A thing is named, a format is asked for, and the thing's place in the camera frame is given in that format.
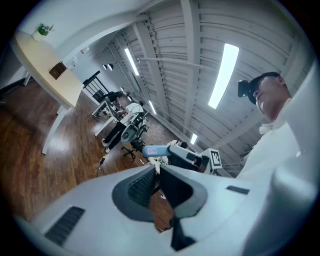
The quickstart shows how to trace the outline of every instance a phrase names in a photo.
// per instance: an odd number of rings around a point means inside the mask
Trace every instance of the black hair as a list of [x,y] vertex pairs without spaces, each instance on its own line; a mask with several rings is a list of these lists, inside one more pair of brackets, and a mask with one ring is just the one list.
[[188,143],[183,141],[183,142],[181,142],[181,146],[180,147],[186,149],[188,147]]

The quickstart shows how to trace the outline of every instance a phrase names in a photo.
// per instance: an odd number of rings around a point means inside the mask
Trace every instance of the neck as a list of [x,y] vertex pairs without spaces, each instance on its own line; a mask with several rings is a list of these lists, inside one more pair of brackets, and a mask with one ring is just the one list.
[[279,104],[274,106],[273,110],[270,113],[270,117],[269,117],[269,119],[271,120],[272,123],[276,121],[276,119],[279,116],[279,113],[281,112],[281,110],[283,109],[285,103],[287,102],[287,100],[289,98],[290,97],[286,98],[285,100],[279,102]]

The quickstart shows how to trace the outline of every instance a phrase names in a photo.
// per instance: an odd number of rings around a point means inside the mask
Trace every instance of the potted plant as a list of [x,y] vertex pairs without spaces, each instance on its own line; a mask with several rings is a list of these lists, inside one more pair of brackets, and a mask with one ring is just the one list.
[[53,27],[54,25],[52,25],[51,27],[49,26],[44,26],[43,24],[41,24],[36,31],[32,34],[32,38],[39,42],[43,39],[43,37],[45,37],[46,35],[49,34],[50,31],[53,31]]

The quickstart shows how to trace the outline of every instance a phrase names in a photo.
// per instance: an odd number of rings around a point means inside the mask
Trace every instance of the shirt collar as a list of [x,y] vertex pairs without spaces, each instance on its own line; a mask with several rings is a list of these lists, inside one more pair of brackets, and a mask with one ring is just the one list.
[[289,102],[291,101],[291,98],[288,98],[286,102],[284,103],[280,113],[278,114],[278,117],[276,120],[272,123],[264,123],[259,127],[259,133],[261,135],[266,134],[267,132],[270,132],[274,129],[278,129],[285,123],[285,119],[282,117],[284,109],[288,106]]

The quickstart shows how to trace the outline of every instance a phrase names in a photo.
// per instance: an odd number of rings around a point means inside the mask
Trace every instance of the small wooden box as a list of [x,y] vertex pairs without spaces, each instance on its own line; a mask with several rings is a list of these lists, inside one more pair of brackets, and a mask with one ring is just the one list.
[[67,67],[62,63],[62,61],[60,61],[50,70],[49,73],[55,80],[57,80],[66,69]]

